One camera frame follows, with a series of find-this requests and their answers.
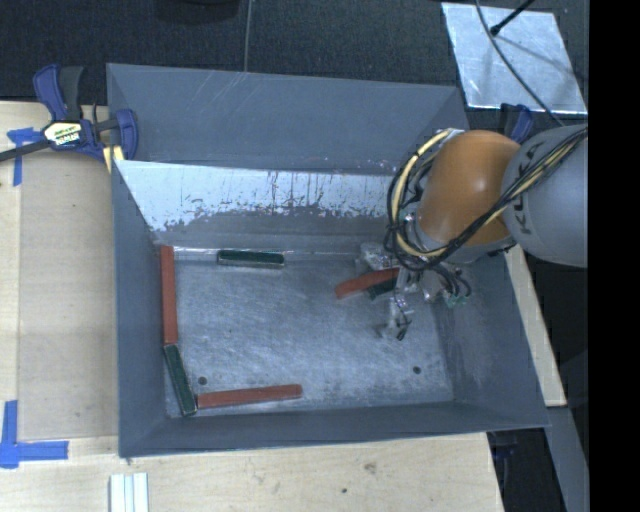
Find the blue tape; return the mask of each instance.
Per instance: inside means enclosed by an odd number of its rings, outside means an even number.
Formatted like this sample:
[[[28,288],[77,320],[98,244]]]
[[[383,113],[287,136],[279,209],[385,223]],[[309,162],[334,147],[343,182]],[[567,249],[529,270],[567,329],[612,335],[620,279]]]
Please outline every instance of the blue tape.
[[[2,441],[0,442],[0,467],[15,469],[22,461],[30,460],[66,460],[69,458],[69,441],[45,441],[19,443],[18,401],[4,404],[2,422]]]
[[[19,130],[9,130],[7,136],[17,148],[23,144],[39,142],[44,139],[42,133],[33,128],[20,128]],[[17,156],[13,164],[13,186],[17,187],[22,183],[22,157]]]

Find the yellow cable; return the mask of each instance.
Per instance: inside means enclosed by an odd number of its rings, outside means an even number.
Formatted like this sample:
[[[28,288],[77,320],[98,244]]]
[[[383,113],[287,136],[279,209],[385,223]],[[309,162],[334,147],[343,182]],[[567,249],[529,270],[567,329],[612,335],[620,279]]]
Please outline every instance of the yellow cable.
[[[431,137],[427,142],[425,142],[422,146],[418,148],[418,150],[414,153],[414,155],[411,158],[409,158],[409,160],[405,164],[404,168],[400,172],[400,177],[398,178],[398,182],[396,183],[396,186],[394,188],[393,198],[391,200],[391,219],[393,220],[394,223],[398,221],[398,209],[400,207],[400,198],[402,197],[402,192],[404,190],[404,186],[409,176],[409,173],[411,172],[411,169],[413,169],[413,166],[416,164],[416,162],[420,159],[422,155],[424,155],[429,149],[431,149],[434,145],[436,145],[442,139],[448,137],[452,131],[453,131],[453,128],[447,128],[446,130],[443,130],[437,135]],[[418,256],[418,257],[423,256],[421,252],[416,251],[410,245],[408,245],[404,241],[404,239],[400,236],[400,234],[397,232],[396,232],[396,241],[398,242],[398,244],[400,245],[403,251],[409,254],[412,254],[413,256]]]
[[[439,133],[436,137],[433,137],[425,145],[423,145],[416,152],[416,155],[414,155],[411,159],[409,159],[409,161],[405,165],[404,169],[402,170],[402,174],[400,175],[400,178],[398,179],[398,183],[396,184],[396,188],[394,189],[393,201],[391,203],[392,219],[394,220],[394,222],[397,221],[397,215],[398,215],[398,211],[397,210],[398,210],[398,206],[399,206],[399,203],[400,203],[400,197],[402,195],[402,190],[404,188],[404,184],[405,184],[405,182],[407,180],[407,177],[409,175],[409,171],[411,170],[411,168],[413,167],[415,162],[420,158],[420,156],[422,156],[433,144],[437,143],[438,141],[440,141],[443,138],[443,137],[438,138],[438,136],[442,135],[443,133],[444,132]],[[564,158],[564,156],[566,156],[567,153],[569,153],[571,151],[571,149],[573,149],[573,147],[576,144],[578,144],[579,142],[581,142],[581,140],[576,140],[573,143],[566,144],[566,145],[556,149],[551,154],[547,155],[547,157],[542,162],[540,162],[540,163],[538,163],[536,165],[534,170],[531,172],[531,176],[529,177],[529,179],[526,182],[524,182],[522,185],[520,185],[520,187],[518,187],[518,189],[516,191],[514,191],[513,194],[511,194],[511,198],[509,199],[509,201],[511,201],[518,194],[521,194],[521,193],[525,192],[527,189],[529,189],[535,183],[537,183],[537,181],[540,179],[540,177],[544,175],[544,171],[548,167],[554,165],[557,161],[559,161],[562,158]],[[502,208],[500,208],[499,210],[497,210],[493,214],[491,214],[491,216],[489,216],[487,218],[487,220],[482,223],[482,226],[480,226],[480,228],[478,228],[478,230],[482,229],[484,226],[486,226],[487,224],[492,222],[494,219],[499,217],[502,214],[502,212],[504,212],[504,210],[506,210],[506,208],[508,206],[509,205],[506,204],[505,206],[503,206]],[[449,244],[451,243],[451,240],[450,240],[447,243],[447,245],[444,245],[442,247],[439,247],[437,249],[433,249],[433,250],[430,250],[430,251],[421,252],[421,251],[416,251],[413,247],[411,247],[400,236],[400,234],[397,233],[397,232],[396,232],[396,240],[398,242],[398,245],[400,246],[400,248],[403,251],[405,251],[407,254],[411,254],[412,256],[417,256],[419,258],[432,258],[432,257],[439,256],[440,254],[442,254],[449,247]]]

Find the stain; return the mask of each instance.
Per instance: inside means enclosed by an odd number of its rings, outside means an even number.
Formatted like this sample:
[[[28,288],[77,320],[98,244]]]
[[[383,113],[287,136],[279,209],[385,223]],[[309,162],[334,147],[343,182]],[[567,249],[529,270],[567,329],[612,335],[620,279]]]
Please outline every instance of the stain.
[[[364,465],[364,470],[370,475],[375,475],[378,471],[378,464],[375,462],[368,462]]]

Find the gray bin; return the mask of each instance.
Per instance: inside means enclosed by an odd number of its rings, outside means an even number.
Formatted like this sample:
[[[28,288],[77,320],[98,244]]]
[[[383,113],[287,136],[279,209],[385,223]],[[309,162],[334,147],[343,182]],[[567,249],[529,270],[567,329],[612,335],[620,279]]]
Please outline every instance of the gray bin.
[[[113,170],[120,455],[299,446],[539,427],[546,410],[502,256],[467,304],[416,302],[402,341],[386,304],[335,299],[386,187],[436,129],[467,128],[452,87],[108,67],[109,107],[138,116]],[[158,245],[176,247],[179,346],[195,392],[299,383],[298,400],[182,418],[162,352]],[[223,267],[222,248],[285,253]]]

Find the green block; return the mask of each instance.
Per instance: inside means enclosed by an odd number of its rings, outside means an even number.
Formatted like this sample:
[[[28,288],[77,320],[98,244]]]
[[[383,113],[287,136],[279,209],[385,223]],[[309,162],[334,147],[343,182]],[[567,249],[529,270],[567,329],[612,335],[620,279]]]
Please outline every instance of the green block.
[[[198,411],[198,406],[187,379],[187,372],[184,370],[184,363],[182,362],[178,345],[165,345],[164,356],[167,360],[169,375],[171,375],[171,381],[176,390],[182,415],[193,416]]]
[[[218,264],[236,267],[282,268],[284,267],[284,256],[277,252],[224,249],[218,252]]]

